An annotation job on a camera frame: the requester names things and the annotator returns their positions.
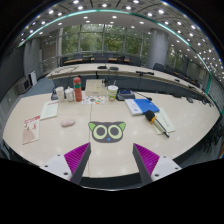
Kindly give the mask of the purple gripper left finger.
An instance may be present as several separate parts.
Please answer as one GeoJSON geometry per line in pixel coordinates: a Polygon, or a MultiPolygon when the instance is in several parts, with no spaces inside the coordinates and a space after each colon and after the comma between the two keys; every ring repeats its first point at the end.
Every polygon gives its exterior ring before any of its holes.
{"type": "Polygon", "coordinates": [[[86,143],[64,155],[53,156],[41,169],[79,185],[90,154],[91,144],[86,143]]]}

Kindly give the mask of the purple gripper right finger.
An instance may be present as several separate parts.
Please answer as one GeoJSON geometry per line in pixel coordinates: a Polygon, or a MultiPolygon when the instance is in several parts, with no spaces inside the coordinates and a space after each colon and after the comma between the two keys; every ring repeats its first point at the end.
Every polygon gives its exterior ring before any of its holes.
{"type": "Polygon", "coordinates": [[[159,156],[136,143],[133,144],[133,156],[143,184],[149,184],[181,170],[181,167],[168,156],[159,156]]]}

